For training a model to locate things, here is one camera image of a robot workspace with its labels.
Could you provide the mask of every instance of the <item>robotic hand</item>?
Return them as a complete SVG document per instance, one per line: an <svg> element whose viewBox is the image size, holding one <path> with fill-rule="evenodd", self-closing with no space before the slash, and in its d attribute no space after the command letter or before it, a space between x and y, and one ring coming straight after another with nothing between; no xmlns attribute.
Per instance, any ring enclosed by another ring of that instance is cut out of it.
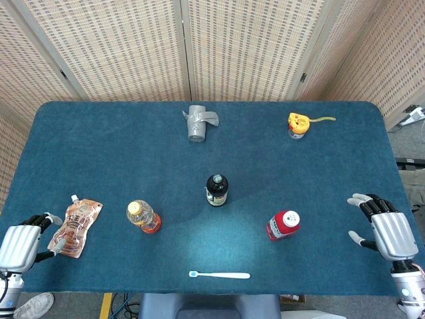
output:
<svg viewBox="0 0 425 319"><path fill-rule="evenodd" d="M65 245L62 239L51 251L37 253L41 235L52 223L61 225L62 220L44 213L7 230L0 248L0 318L13 318L24 285L22 274L34 263L56 256Z"/></svg>
<svg viewBox="0 0 425 319"><path fill-rule="evenodd" d="M347 201L360 207L371 223L375 236L375 241L368 241L349 231L351 239L392 261L391 277L400 294L403 311L408 319L425 319L425 273L413 263L412 259L419 250L406 216L377 195L356 193Z"/></svg>

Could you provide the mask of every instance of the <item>toothbrush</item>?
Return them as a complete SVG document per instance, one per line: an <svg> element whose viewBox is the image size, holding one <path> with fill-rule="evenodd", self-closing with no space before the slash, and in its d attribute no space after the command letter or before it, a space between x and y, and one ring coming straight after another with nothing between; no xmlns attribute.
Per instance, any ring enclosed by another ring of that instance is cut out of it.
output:
<svg viewBox="0 0 425 319"><path fill-rule="evenodd" d="M196 278L198 276L220 277L220 278L234 278L234 279L249 279L251 277L247 272L197 272L189 271L189 277Z"/></svg>

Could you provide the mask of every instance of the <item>shoe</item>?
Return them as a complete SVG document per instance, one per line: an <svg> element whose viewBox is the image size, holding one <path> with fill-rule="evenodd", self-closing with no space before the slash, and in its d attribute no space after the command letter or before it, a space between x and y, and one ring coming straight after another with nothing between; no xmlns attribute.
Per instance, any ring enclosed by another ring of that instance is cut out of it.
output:
<svg viewBox="0 0 425 319"><path fill-rule="evenodd" d="M51 292L44 292L32 297L24 305L15 310L14 319L39 319L52 308L54 296Z"/></svg>

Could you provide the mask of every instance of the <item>silver tape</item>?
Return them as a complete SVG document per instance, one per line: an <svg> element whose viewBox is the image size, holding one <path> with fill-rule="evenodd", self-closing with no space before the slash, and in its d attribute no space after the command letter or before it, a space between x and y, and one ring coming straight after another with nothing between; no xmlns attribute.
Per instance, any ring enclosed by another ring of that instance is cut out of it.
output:
<svg viewBox="0 0 425 319"><path fill-rule="evenodd" d="M218 126L219 120L216 112L206 112L205 106L190 105L189 114L183 111L187 121L187 137L191 142L202 142L205 140L207 123Z"/></svg>

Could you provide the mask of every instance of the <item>juice bottle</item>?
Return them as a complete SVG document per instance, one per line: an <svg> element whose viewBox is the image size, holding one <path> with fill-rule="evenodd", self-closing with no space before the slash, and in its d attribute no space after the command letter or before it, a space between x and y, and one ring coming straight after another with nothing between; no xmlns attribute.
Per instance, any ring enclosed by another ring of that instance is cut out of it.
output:
<svg viewBox="0 0 425 319"><path fill-rule="evenodd" d="M148 234L153 234L161 228L160 216L153 211L148 203L140 199L128 204L127 218Z"/></svg>

